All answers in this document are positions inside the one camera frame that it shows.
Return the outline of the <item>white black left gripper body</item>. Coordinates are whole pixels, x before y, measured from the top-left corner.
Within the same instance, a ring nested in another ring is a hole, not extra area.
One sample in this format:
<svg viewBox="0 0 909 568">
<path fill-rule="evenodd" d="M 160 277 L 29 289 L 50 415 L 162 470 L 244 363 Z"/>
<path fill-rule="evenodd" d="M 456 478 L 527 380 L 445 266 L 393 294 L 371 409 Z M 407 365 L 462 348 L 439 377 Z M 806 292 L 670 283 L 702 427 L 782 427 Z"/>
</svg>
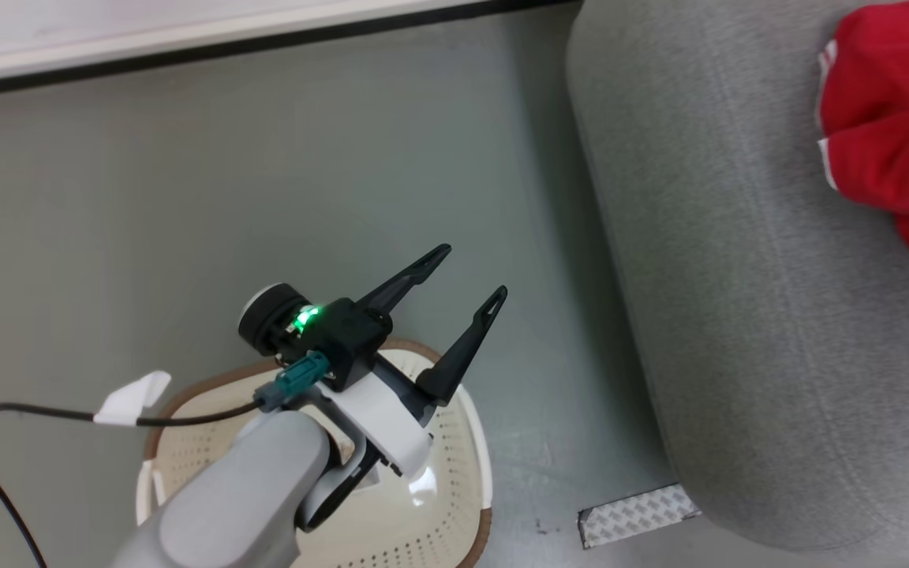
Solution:
<svg viewBox="0 0 909 568">
<path fill-rule="evenodd" d="M 282 282 L 260 289 L 245 303 L 239 335 L 258 353 L 275 356 L 286 365 L 271 384 L 257 389 L 257 407 L 271 413 L 287 402 L 295 402 L 306 391 L 322 395 L 397 474 L 418 473 L 425 467 L 432 446 L 425 429 L 432 403 L 422 398 L 404 375 L 387 379 L 379 351 L 372 370 L 360 381 L 340 393 L 328 388 L 324 383 L 331 376 L 328 359 L 322 353 L 307 351 L 302 338 L 308 320 L 325 306 L 311 305 Z"/>
</svg>

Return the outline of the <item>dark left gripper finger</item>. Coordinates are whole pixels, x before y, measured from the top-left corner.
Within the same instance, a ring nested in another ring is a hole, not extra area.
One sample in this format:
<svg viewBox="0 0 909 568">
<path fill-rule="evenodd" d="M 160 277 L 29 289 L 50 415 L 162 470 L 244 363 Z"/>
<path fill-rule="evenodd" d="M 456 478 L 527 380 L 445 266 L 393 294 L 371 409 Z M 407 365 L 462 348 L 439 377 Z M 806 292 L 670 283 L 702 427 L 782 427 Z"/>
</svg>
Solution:
<svg viewBox="0 0 909 568">
<path fill-rule="evenodd" d="M 451 402 L 507 295 L 508 288 L 499 286 L 473 314 L 472 323 L 462 332 L 458 341 L 432 367 L 418 375 L 416 386 L 432 400 L 432 404 L 445 407 Z"/>
<path fill-rule="evenodd" d="M 451 254 L 451 250 L 449 244 L 437 245 L 432 251 L 357 301 L 356 306 L 381 314 L 390 314 L 412 288 L 425 283 L 432 276 L 436 268 Z"/>
</svg>

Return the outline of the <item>red white sports jersey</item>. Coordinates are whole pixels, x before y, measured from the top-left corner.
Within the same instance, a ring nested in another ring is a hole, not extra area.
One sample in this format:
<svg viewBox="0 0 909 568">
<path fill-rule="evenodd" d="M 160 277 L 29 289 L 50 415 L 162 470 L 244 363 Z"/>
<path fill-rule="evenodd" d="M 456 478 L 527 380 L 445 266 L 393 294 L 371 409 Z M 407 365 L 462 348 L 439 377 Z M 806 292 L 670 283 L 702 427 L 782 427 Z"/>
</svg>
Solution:
<svg viewBox="0 0 909 568">
<path fill-rule="evenodd" d="M 909 248 L 909 0 L 858 8 L 819 54 L 827 182 L 894 216 Z"/>
</svg>

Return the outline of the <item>white perforated laundry basket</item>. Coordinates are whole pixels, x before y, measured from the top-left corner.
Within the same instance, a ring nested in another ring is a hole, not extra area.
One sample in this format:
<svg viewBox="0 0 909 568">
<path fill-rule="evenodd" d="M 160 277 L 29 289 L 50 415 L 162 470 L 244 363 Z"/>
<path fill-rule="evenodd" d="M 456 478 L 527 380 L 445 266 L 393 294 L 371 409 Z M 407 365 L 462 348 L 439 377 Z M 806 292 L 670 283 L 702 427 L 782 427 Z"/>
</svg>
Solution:
<svg viewBox="0 0 909 568">
<path fill-rule="evenodd" d="M 136 519 L 221 458 L 248 417 L 149 432 L 137 478 Z M 473 568 L 492 525 L 493 475 L 475 405 L 464 387 L 436 410 L 432 453 L 411 479 L 376 466 L 316 531 L 300 532 L 294 568 Z"/>
</svg>

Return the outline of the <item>grey patterned tape patch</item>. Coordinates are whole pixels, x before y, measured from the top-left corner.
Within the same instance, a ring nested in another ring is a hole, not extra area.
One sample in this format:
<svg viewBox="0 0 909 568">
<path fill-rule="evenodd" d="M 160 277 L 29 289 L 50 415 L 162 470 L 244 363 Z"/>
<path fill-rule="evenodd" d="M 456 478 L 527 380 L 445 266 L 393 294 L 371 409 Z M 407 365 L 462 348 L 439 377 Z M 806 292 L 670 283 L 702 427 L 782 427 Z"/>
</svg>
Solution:
<svg viewBox="0 0 909 568">
<path fill-rule="evenodd" d="M 586 508 L 578 514 L 585 550 L 650 533 L 699 517 L 702 510 L 679 483 Z"/>
</svg>

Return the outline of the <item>black floor skirting strip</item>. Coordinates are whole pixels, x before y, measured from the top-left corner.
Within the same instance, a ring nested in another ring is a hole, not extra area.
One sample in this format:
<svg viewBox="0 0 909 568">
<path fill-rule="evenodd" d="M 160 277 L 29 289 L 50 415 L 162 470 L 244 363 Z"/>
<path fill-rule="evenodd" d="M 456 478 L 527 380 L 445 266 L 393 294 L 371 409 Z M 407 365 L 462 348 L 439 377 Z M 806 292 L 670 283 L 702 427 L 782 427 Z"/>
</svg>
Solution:
<svg viewBox="0 0 909 568">
<path fill-rule="evenodd" d="M 140 57 L 124 58 L 124 60 L 95 62 L 93 65 L 52 69 L 51 71 L 36 74 L 2 78 L 0 79 L 0 94 L 51 85 L 64 85 L 65 83 L 78 82 L 79 80 L 143 72 L 148 71 L 148 69 L 187 65 L 190 62 L 220 60 L 220 58 L 230 58 L 234 57 L 234 55 L 263 53 L 263 51 L 303 46 L 303 44 L 332 42 L 332 40 L 347 39 L 347 37 L 378 35 L 378 33 L 390 32 L 391 30 L 421 28 L 421 26 L 451 21 L 469 21 L 469 19 L 484 16 L 576 2 L 581 2 L 581 0 L 484 0 L 402 15 L 372 18 L 368 19 L 368 21 L 355 21 L 332 26 L 321 26 L 321 28 L 296 30 L 295 32 L 280 33 L 280 35 L 266 35 L 253 37 L 253 39 L 235 40 L 235 42 L 181 48 L 180 50 L 166 51 L 166 53 L 140 55 Z"/>
</svg>

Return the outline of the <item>grey fabric sofa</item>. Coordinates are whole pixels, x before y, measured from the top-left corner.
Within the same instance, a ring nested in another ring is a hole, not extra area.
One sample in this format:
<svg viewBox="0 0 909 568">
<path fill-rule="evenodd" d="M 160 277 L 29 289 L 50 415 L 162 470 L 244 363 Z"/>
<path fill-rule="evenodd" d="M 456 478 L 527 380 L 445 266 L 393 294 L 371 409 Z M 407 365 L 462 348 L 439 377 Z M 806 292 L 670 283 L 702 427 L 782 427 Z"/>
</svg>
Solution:
<svg viewBox="0 0 909 568">
<path fill-rule="evenodd" d="M 672 470 L 787 552 L 909 563 L 909 251 L 827 184 L 863 0 L 584 0 L 567 83 Z"/>
</svg>

